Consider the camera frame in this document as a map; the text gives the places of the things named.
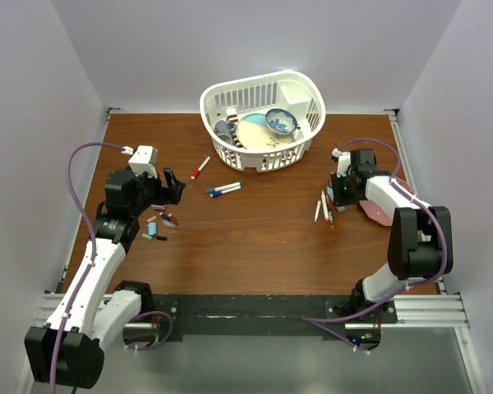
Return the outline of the blue patterned bowl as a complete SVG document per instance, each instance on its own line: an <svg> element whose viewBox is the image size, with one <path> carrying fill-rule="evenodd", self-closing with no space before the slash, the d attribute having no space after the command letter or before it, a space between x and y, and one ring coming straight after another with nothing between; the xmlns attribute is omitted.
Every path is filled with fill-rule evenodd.
<svg viewBox="0 0 493 394"><path fill-rule="evenodd" d="M277 135L290 135L297 129L297 119L287 110L272 108L265 114L267 127Z"/></svg>

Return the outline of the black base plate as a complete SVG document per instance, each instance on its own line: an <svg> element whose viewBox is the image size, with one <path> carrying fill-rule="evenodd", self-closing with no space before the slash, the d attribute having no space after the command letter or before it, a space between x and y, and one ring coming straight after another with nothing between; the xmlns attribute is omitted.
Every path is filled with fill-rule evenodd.
<svg viewBox="0 0 493 394"><path fill-rule="evenodd" d="M154 309L173 318L173 332L167 341L182 341L184 336L313 337L338 338L308 323L304 318L334 319L355 313L349 309L356 301L349 295L174 295L153 294ZM327 327L346 335L352 343L377 343L381 323L397 323L394 303L348 323L370 325L370 334L346 334L343 325ZM165 317L139 318L122 331L125 345L158 343L168 332Z"/></svg>

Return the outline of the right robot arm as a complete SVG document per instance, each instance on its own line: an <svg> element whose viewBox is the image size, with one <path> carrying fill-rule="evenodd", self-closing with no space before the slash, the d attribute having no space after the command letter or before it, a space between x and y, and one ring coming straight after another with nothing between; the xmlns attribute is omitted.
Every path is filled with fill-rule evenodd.
<svg viewBox="0 0 493 394"><path fill-rule="evenodd" d="M392 220L386 263L357 282L349 299L336 307L339 321L366 323L384 304L411 286L433 282L454 266L451 213L419 200L391 172L377 166L372 149L334 149L331 175L334 205L376 204Z"/></svg>

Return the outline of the thin red pen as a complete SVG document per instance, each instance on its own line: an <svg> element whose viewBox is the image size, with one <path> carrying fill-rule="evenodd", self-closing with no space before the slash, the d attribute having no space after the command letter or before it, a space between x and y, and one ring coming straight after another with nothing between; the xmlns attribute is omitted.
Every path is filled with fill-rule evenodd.
<svg viewBox="0 0 493 394"><path fill-rule="evenodd" d="M334 231L333 204L332 204L332 201L331 201L331 199L330 199L330 197L328 195L326 195L325 200L326 200L326 205L327 205L327 209L328 209L328 217L329 217L330 229L332 231Z"/></svg>

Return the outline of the grey mug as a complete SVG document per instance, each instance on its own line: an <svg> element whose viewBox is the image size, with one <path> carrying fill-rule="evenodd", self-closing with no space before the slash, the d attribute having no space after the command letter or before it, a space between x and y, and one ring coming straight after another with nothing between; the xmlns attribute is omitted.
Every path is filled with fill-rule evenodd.
<svg viewBox="0 0 493 394"><path fill-rule="evenodd" d="M225 144L234 145L234 140L237 131L236 122L228 122L225 120L218 121L214 126L214 134Z"/></svg>

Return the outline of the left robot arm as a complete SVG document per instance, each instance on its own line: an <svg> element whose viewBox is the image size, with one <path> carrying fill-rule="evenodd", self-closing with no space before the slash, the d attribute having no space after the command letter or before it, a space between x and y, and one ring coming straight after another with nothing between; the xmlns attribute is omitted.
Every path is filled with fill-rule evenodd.
<svg viewBox="0 0 493 394"><path fill-rule="evenodd" d="M140 230L139 217L152 204L179 204L185 184L166 167L164 176L136 175L129 167L107 176L105 199L96 211L85 255L65 296L41 327L25 335L35 381L52 387L92 388L108 348L132 318L154 312L149 284L125 282L104 305L104 293Z"/></svg>

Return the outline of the blue marker pen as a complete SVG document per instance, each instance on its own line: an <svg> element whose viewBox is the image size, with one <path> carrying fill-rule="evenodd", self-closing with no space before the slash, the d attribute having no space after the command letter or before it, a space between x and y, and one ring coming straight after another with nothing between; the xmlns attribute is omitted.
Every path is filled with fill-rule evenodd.
<svg viewBox="0 0 493 394"><path fill-rule="evenodd" d="M235 186L235 187L228 188L226 190L215 191L214 193L211 193L209 196L210 196L210 198L216 198L216 197L219 197L221 195L226 195L228 193L232 193L234 191L238 191L241 188L242 188L242 186Z"/></svg>

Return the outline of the aluminium frame rail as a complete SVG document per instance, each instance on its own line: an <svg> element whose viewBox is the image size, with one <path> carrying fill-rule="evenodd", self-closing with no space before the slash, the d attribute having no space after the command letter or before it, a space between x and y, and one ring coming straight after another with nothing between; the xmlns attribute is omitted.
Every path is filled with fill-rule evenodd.
<svg viewBox="0 0 493 394"><path fill-rule="evenodd" d="M398 324L407 328L468 328L460 295L397 295Z"/></svg>

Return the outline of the white grey pen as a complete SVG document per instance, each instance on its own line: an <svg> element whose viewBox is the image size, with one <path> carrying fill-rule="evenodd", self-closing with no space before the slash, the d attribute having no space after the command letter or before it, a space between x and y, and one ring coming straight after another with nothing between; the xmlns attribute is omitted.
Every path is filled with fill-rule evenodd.
<svg viewBox="0 0 493 394"><path fill-rule="evenodd" d="M315 214L314 214L314 223L318 222L320 216L320 209L321 209L321 201L317 200Z"/></svg>

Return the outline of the white plastic basket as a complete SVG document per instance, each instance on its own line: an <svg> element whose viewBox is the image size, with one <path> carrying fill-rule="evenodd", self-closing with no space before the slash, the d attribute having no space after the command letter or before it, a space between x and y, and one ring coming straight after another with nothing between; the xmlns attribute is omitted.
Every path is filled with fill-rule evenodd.
<svg viewBox="0 0 493 394"><path fill-rule="evenodd" d="M326 118L320 91L297 71L212 85L199 104L215 152L238 171L271 172L298 162Z"/></svg>

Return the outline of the red marker pen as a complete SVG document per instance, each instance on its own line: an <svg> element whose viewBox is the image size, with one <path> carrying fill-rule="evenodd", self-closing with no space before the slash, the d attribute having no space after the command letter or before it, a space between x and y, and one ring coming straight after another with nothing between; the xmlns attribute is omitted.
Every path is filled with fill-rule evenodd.
<svg viewBox="0 0 493 394"><path fill-rule="evenodd" d="M205 166L208 164L208 162L211 160L211 157L210 156L206 156L204 161L202 162L202 164L192 173L191 175L191 179L194 181L196 180L199 175L201 174L201 172L203 171L203 169L205 168Z"/></svg>

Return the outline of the green marker pen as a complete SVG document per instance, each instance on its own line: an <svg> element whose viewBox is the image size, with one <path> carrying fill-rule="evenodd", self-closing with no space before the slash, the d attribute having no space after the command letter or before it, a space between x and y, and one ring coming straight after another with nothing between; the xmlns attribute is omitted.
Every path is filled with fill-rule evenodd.
<svg viewBox="0 0 493 394"><path fill-rule="evenodd" d="M217 193L217 192L222 192L224 190L228 190L228 189L232 189L232 188L235 188L235 187L242 187L242 182L238 181L238 182L234 182L234 183L231 183L231 184L227 184L227 185L224 185L224 186L218 186L218 187L215 187L215 188L212 188L212 189L208 189L206 191L206 194L207 195L211 195L213 193Z"/></svg>

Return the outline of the blue highlighter cap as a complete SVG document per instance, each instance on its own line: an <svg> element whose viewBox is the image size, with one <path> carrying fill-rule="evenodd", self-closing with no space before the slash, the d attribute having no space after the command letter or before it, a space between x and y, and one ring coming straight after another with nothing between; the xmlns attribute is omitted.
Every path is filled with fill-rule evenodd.
<svg viewBox="0 0 493 394"><path fill-rule="evenodd" d="M155 236L157 234L157 225L155 222L148 224L148 232L151 236Z"/></svg>

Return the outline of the blue highlighter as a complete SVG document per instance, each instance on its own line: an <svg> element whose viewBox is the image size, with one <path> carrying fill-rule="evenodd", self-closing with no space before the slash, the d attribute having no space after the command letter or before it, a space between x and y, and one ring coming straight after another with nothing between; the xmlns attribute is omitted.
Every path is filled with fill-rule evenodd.
<svg viewBox="0 0 493 394"><path fill-rule="evenodd" d="M343 212L345 210L344 206L338 206L335 201L334 201L334 190L331 186L328 186L326 188L327 195L329 196L330 203L332 204L333 208L335 208L338 212Z"/></svg>

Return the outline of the clear red pen cap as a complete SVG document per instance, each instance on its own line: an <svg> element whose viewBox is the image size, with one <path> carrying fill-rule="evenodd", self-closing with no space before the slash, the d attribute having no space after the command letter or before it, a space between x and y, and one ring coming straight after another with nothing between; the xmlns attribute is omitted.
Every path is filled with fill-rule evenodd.
<svg viewBox="0 0 493 394"><path fill-rule="evenodd" d="M176 228L176 227L177 227L177 225L176 225L176 224L174 224L173 222L170 222L170 221L168 221L168 220L163 220L163 221L162 221L162 223L163 223L165 226L170 227L170 228Z"/></svg>

